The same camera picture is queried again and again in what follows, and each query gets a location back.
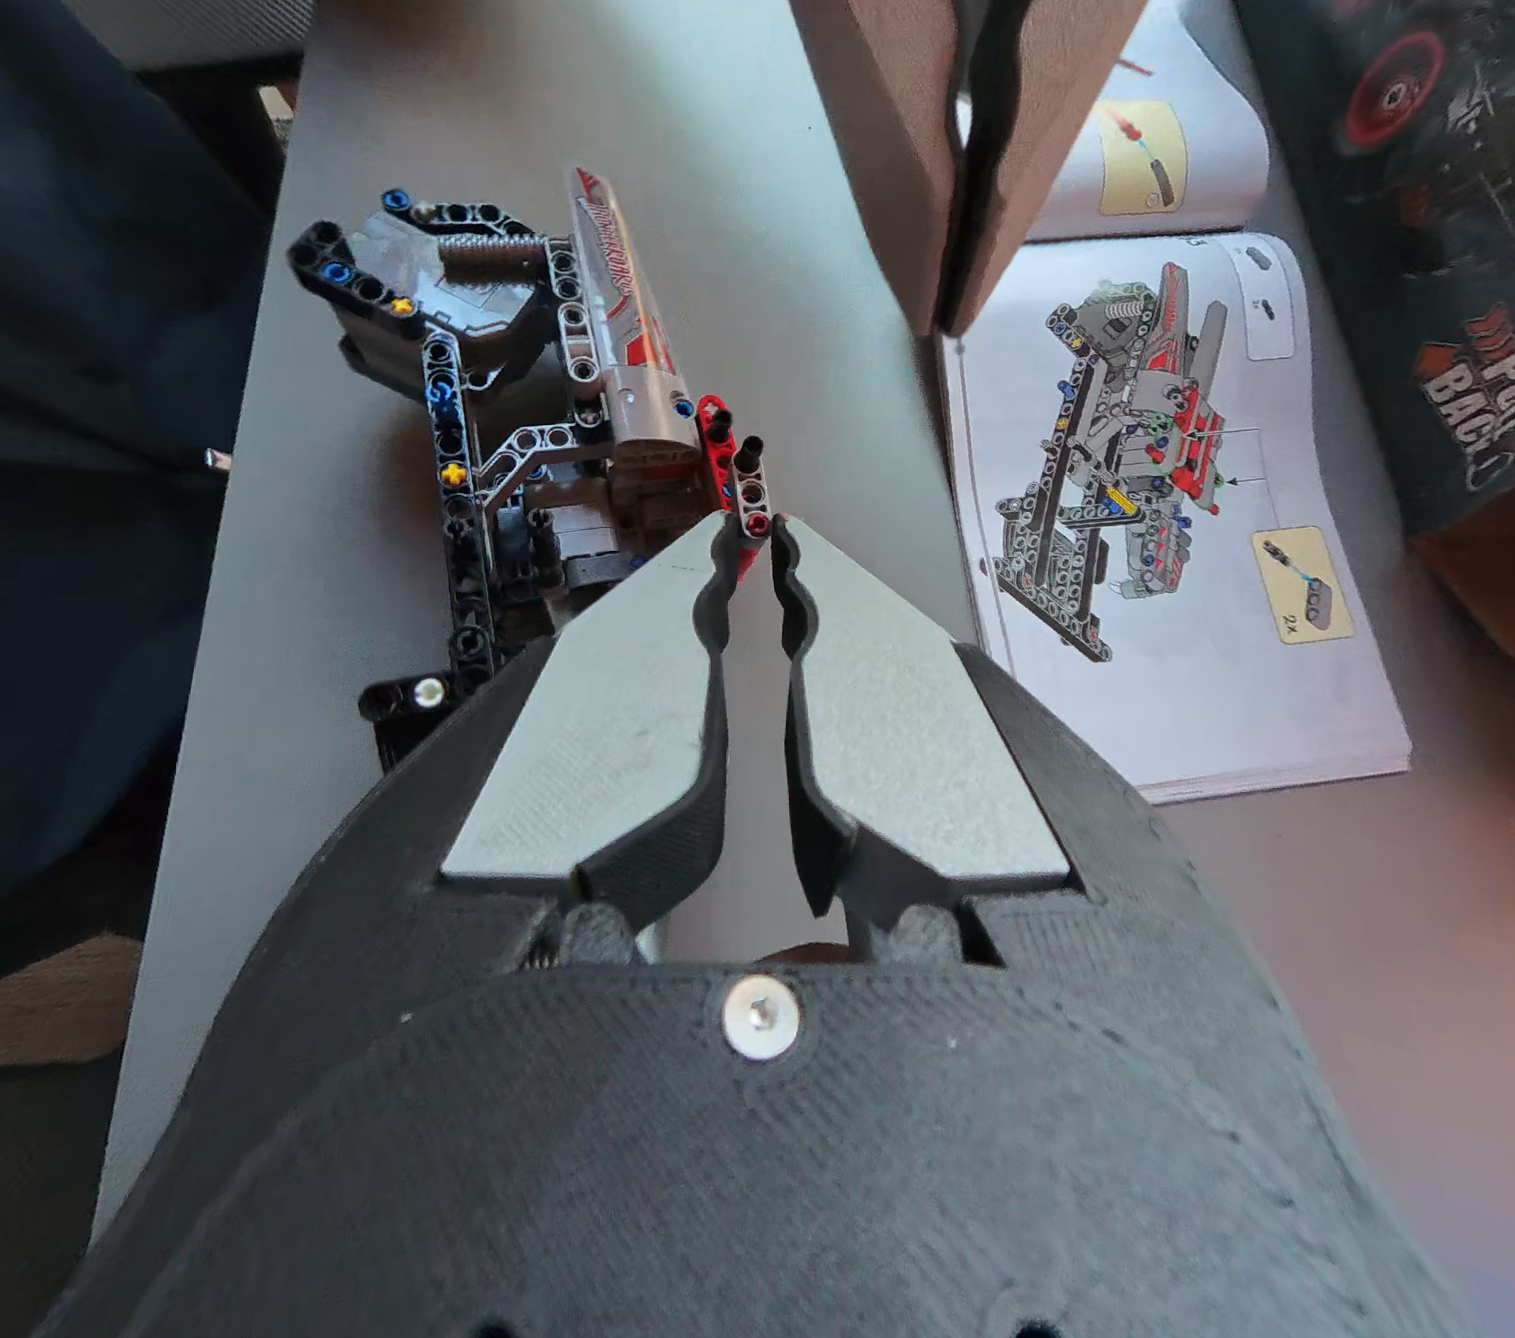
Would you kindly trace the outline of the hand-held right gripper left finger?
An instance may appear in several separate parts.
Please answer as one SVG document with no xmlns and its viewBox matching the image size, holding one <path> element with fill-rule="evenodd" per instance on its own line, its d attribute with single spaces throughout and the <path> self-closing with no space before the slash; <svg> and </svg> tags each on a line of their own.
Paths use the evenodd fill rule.
<svg viewBox="0 0 1515 1338">
<path fill-rule="evenodd" d="M 724 841 L 737 521 L 715 513 L 552 641 L 440 863 L 454 885 L 664 920 Z"/>
</svg>

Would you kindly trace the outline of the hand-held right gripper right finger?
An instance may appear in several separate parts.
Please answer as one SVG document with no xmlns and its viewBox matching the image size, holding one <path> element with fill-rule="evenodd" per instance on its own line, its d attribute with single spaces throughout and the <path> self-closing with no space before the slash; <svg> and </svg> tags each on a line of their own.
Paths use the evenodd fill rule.
<svg viewBox="0 0 1515 1338">
<path fill-rule="evenodd" d="M 787 657 L 792 862 L 877 961 L 1013 963 L 1008 925 L 1074 898 L 1067 734 L 808 523 L 781 516 L 771 579 Z"/>
</svg>

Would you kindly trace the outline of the light grey two-hole lego beam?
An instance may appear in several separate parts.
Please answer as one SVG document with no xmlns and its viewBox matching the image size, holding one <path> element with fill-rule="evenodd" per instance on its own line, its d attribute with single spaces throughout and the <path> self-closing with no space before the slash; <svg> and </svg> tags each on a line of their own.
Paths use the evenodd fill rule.
<svg viewBox="0 0 1515 1338">
<path fill-rule="evenodd" d="M 729 461 L 730 512 L 737 516 L 746 549 L 765 545 L 773 529 L 773 512 L 764 467 L 764 439 L 746 436 Z"/>
</svg>

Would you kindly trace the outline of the lego truck chassis model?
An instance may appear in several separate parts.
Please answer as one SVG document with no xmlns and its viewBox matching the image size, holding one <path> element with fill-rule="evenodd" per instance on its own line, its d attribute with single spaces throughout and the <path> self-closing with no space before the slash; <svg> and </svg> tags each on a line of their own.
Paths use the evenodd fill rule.
<svg viewBox="0 0 1515 1338">
<path fill-rule="evenodd" d="M 318 220 L 285 251 L 347 366 L 426 415 L 446 657 L 358 696 L 385 773 L 707 516 L 735 518 L 738 573 L 759 551 L 729 496 L 732 412 L 677 368 L 610 183 L 573 168 L 566 191 L 565 234 L 389 188 L 363 228 Z"/>
</svg>

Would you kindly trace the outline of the black lego set box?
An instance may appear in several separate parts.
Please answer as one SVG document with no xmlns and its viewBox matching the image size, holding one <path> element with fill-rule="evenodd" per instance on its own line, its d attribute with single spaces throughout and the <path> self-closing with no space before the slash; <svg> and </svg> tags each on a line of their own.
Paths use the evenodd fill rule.
<svg viewBox="0 0 1515 1338">
<path fill-rule="evenodd" d="M 1513 0 L 1231 0 L 1411 548 L 1513 652 Z"/>
</svg>

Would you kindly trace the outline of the lego instruction booklet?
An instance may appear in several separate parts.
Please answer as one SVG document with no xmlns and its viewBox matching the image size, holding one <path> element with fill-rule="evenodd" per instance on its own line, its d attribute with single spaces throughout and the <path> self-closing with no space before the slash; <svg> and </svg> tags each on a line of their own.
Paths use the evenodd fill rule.
<svg viewBox="0 0 1515 1338">
<path fill-rule="evenodd" d="M 1399 773 L 1319 474 L 1256 109 L 1149 0 L 1027 242 L 939 346 L 978 639 L 1152 802 Z"/>
</svg>

